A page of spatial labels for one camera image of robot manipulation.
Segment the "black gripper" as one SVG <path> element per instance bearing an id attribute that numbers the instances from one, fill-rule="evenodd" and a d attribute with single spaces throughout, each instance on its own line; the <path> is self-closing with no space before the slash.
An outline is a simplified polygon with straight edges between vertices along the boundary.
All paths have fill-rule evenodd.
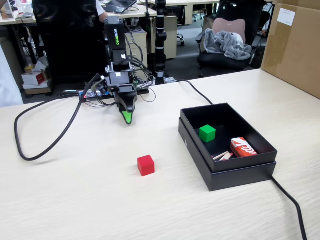
<path id="1" fill-rule="evenodd" d="M 130 125 L 138 100 L 137 90 L 134 86 L 132 71 L 109 72 L 107 76 L 107 90 L 116 92 L 115 101 L 125 123 Z"/>

